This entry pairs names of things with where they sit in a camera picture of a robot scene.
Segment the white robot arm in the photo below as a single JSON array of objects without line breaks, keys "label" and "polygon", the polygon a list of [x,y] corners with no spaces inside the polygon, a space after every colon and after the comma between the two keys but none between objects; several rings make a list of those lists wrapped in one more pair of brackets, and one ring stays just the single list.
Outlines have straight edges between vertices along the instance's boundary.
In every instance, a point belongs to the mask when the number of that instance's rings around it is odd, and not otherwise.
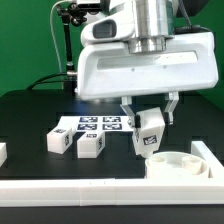
[{"label": "white robot arm", "polygon": [[81,33],[81,99],[120,97],[130,125],[139,128],[143,119],[130,109],[133,96],[166,93],[170,113],[180,91],[214,87],[214,36],[194,27],[176,35],[173,16],[182,6],[182,0],[112,0],[110,14]]}]

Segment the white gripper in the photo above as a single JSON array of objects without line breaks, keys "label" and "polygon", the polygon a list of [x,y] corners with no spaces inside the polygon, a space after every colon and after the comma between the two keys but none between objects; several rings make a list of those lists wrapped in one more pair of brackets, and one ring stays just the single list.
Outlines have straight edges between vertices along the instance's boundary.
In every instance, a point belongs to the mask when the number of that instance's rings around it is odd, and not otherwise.
[{"label": "white gripper", "polygon": [[121,108],[131,128],[140,127],[140,116],[132,111],[128,96],[167,93],[164,116],[172,125],[177,91],[212,88],[217,81],[210,32],[177,35],[160,53],[131,54],[123,42],[89,45],[78,61],[78,95],[84,100],[122,97]]}]

